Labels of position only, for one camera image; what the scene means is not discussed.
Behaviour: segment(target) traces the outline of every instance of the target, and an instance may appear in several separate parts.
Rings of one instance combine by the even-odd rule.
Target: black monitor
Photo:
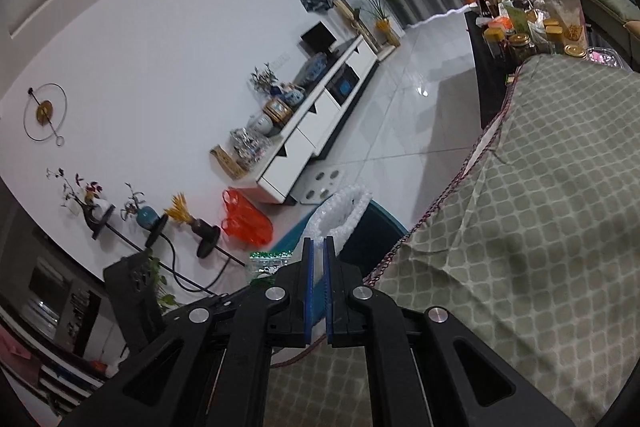
[[[334,44],[335,37],[321,22],[316,24],[300,38],[309,48],[311,48],[311,51],[314,54],[326,53],[327,55],[331,55],[329,48]]]

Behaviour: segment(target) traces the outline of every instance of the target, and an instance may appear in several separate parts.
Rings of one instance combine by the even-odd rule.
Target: red plastic bag
[[[255,208],[239,190],[228,188],[222,193],[226,218],[222,230],[254,247],[264,247],[273,239],[273,224],[267,216]]]

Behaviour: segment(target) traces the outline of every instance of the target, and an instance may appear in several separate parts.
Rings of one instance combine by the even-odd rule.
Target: yellow lid
[[[575,44],[569,44],[564,47],[564,54],[574,58],[586,58],[587,52],[582,46],[576,46]]]
[[[552,42],[562,42],[562,28],[560,26],[547,26],[545,28],[546,39]]]
[[[531,42],[531,38],[526,33],[516,33],[509,37],[509,44],[511,46],[526,46]]]
[[[501,28],[487,28],[484,30],[484,40],[487,42],[499,42],[504,40],[504,32]]]

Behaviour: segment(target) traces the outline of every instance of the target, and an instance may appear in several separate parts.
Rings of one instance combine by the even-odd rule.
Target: white marble floor
[[[318,169],[341,166],[340,185],[364,184],[411,229],[460,170],[480,132],[465,17],[450,12],[407,31],[327,159],[311,163],[296,189],[300,193]]]

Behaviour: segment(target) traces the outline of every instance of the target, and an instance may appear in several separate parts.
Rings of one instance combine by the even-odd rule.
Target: metal bolt
[[[442,323],[449,318],[449,313],[444,308],[431,308],[428,315],[433,322],[438,323]]]
[[[271,301],[279,301],[280,299],[284,298],[287,292],[279,286],[272,286],[264,294]]]
[[[196,308],[189,313],[189,320],[196,324],[206,322],[209,318],[209,312],[204,308]]]
[[[352,293],[353,296],[360,301],[366,301],[373,295],[371,288],[367,288],[366,286],[356,286]]]

